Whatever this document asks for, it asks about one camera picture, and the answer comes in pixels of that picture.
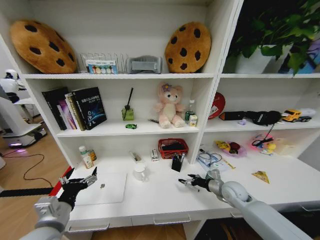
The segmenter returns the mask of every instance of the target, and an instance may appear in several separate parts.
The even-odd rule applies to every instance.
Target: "cookie pillow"
[[[48,25],[33,21],[16,21],[10,29],[16,51],[44,74],[71,74],[77,69],[70,45]]]
[[[210,32],[200,22],[182,25],[171,36],[164,56],[171,73],[194,73],[207,61],[211,47]]]

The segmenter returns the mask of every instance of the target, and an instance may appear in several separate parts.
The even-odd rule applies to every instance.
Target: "yellow chip bag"
[[[258,179],[266,182],[267,184],[270,184],[269,178],[268,178],[267,173],[265,171],[257,171],[255,173],[252,173],[252,175],[257,177]]]

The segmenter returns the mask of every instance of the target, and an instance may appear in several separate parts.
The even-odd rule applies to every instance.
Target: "pink stuffed bear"
[[[176,128],[183,127],[185,121],[178,115],[185,110],[185,106],[179,104],[183,93],[182,86],[172,87],[161,82],[157,92],[160,102],[156,104],[155,110],[159,113],[160,126],[167,129],[172,123]]]

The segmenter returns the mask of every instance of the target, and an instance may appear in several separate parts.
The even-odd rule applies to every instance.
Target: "white mug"
[[[139,181],[146,180],[146,165],[143,163],[137,163],[133,171],[134,177]]]

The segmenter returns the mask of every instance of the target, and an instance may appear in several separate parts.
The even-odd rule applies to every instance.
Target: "book cover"
[[[87,130],[107,120],[98,87],[74,90],[72,94]]]
[[[70,126],[70,124],[68,123],[68,121],[67,121],[64,113],[62,112],[61,106],[60,106],[60,105],[57,105],[56,107],[58,108],[58,111],[59,111],[59,113],[60,113],[60,115],[61,115],[61,117],[62,117],[62,120],[63,120],[66,128],[67,128],[67,129],[72,129],[71,126]]]
[[[65,99],[65,94],[68,93],[68,89],[67,87],[59,87],[59,88],[55,88],[55,89],[51,89],[48,91],[43,91],[42,95],[46,101],[46,103],[48,104],[54,119],[56,120],[59,128],[61,130],[66,130],[67,126],[57,108],[57,105],[59,104],[58,101],[59,100],[64,100]]]
[[[67,121],[67,124],[71,127],[71,129],[77,129],[76,123],[71,115],[71,112],[69,111],[66,100],[59,100],[58,102],[61,107],[62,114],[64,115],[64,117]]]
[[[86,127],[84,125],[82,117],[80,116],[80,112],[72,92],[66,94],[65,97],[66,97],[66,100],[68,100],[67,104],[68,103],[70,104],[70,111],[73,112],[74,114],[74,121],[75,121],[75,124],[77,124],[77,128],[80,129],[81,131],[86,130]]]

